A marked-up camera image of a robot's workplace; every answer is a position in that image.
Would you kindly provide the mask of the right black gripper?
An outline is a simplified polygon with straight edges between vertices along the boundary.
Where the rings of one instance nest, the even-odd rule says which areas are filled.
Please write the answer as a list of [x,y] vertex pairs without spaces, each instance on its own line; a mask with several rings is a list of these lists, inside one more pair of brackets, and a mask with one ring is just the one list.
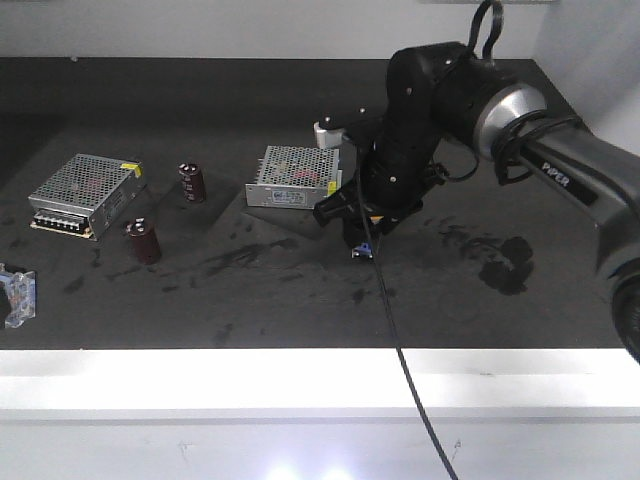
[[444,183],[444,169],[429,164],[442,139],[429,120],[367,116],[346,126],[345,134],[363,156],[353,179],[315,204],[320,226],[334,219],[360,225],[365,213],[373,236],[388,235],[422,210],[429,190]]

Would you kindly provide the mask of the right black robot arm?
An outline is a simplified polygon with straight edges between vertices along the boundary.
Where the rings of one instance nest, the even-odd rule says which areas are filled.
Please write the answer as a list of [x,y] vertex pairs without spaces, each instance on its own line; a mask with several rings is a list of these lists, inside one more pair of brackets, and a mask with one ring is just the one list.
[[315,126],[323,148],[352,143],[354,176],[317,203],[326,225],[343,222],[346,243],[387,234],[419,211],[424,195],[445,182],[432,158],[451,138],[491,161],[498,182],[539,177],[595,223],[597,272],[613,285],[611,312],[621,343],[639,353],[639,159],[586,131],[580,119],[551,115],[544,95],[499,68],[489,53],[459,42],[397,51],[386,72],[380,115],[327,116]]

